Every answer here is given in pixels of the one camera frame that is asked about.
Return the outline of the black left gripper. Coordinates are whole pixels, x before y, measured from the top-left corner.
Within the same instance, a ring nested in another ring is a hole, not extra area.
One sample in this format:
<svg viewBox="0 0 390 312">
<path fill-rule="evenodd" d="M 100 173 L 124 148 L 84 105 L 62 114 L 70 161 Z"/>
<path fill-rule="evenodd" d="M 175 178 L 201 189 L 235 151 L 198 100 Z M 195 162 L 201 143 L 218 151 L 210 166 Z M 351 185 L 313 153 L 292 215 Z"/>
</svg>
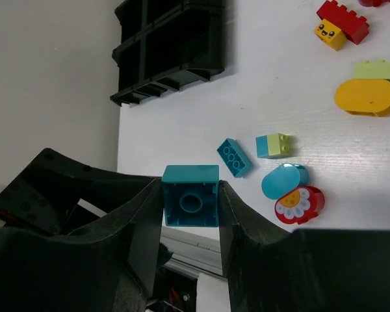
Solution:
<svg viewBox="0 0 390 312">
<path fill-rule="evenodd" d="M 145 176 L 101 170 L 46 148 L 0 193 L 0 219 L 43 235 L 67 235 L 99 218 L 80 200 L 110 213 L 149 182 Z"/>
</svg>

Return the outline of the teal square lego brick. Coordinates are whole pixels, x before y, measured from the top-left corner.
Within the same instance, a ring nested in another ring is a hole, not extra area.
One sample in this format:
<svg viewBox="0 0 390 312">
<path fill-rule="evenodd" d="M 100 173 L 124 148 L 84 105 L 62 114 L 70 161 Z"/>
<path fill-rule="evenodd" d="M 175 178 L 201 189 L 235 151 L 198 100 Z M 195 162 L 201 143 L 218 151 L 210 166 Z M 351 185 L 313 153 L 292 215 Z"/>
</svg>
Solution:
<svg viewBox="0 0 390 312">
<path fill-rule="evenodd" d="M 168 165 L 161 182 L 167 226 L 218 227 L 219 166 Z"/>
</svg>

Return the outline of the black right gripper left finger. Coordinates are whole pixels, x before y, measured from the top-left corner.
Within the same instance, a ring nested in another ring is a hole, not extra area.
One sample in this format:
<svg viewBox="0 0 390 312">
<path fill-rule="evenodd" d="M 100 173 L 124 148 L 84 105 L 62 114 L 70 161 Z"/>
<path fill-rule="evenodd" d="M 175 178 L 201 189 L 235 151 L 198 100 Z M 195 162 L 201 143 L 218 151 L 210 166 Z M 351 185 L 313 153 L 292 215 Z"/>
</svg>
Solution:
<svg viewBox="0 0 390 312">
<path fill-rule="evenodd" d="M 161 182 L 69 235 L 0 228 L 0 311 L 144 311 L 162 222 Z"/>
</svg>

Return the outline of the teal oval lego brick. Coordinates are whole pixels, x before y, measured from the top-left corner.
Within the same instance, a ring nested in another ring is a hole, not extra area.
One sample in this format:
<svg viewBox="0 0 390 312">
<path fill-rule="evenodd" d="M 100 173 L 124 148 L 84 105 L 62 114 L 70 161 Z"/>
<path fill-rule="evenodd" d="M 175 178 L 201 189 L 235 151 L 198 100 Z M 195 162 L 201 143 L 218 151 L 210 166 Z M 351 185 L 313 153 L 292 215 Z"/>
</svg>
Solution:
<svg viewBox="0 0 390 312">
<path fill-rule="evenodd" d="M 300 164 L 283 163 L 268 173 L 261 182 L 263 194 L 277 200 L 296 187 L 309 183 L 309 172 Z"/>
</svg>

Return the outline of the yellow oval lego brick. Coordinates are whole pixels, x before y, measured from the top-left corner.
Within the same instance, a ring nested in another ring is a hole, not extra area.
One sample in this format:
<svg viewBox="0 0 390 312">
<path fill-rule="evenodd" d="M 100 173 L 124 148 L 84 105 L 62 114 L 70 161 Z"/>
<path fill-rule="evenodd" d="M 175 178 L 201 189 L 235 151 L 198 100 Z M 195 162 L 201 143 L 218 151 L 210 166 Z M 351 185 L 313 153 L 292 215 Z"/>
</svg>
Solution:
<svg viewBox="0 0 390 312">
<path fill-rule="evenodd" d="M 388 116 L 390 115 L 390 81 L 384 79 L 345 81 L 335 91 L 334 102 L 349 114 Z"/>
</svg>

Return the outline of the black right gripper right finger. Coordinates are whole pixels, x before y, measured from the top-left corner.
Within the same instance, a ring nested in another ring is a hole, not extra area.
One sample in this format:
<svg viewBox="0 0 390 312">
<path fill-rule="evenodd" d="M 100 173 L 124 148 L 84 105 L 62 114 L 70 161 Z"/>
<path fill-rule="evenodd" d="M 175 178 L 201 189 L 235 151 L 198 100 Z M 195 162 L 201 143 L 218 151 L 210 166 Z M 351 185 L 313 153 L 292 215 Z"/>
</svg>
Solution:
<svg viewBox="0 0 390 312">
<path fill-rule="evenodd" d="M 390 311 L 390 231 L 285 231 L 219 183 L 232 311 Z"/>
</svg>

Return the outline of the teal long lego brick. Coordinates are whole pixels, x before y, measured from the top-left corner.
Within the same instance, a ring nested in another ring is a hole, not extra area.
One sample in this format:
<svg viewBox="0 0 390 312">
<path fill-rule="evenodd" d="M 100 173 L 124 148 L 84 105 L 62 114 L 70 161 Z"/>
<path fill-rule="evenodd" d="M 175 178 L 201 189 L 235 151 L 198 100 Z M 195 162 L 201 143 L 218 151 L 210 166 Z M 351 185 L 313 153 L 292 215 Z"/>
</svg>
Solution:
<svg viewBox="0 0 390 312">
<path fill-rule="evenodd" d="M 253 163 L 236 140 L 227 138 L 217 152 L 234 178 L 242 178 L 253 169 Z"/>
</svg>

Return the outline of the red flower print lego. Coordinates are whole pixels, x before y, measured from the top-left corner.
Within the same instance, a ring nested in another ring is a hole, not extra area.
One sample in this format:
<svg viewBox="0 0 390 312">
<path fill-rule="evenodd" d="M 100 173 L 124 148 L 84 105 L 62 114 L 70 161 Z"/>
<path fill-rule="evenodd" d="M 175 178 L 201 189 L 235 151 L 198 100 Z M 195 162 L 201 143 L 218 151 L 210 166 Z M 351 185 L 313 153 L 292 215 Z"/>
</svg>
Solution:
<svg viewBox="0 0 390 312">
<path fill-rule="evenodd" d="M 325 206 L 325 196 L 316 187 L 296 187 L 281 197 L 274 206 L 279 221 L 284 224 L 305 224 L 316 218 Z"/>
</svg>

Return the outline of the light green curved lego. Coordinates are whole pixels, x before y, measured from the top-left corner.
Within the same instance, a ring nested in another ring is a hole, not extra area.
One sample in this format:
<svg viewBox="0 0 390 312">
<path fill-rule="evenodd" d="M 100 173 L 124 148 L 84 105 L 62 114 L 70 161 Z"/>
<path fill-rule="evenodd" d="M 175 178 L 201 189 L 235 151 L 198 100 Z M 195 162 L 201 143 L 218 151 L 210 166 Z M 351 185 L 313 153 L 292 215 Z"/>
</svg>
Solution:
<svg viewBox="0 0 390 312">
<path fill-rule="evenodd" d="M 383 79 L 390 82 L 390 62 L 384 59 L 358 62 L 354 68 L 354 79 Z"/>
</svg>

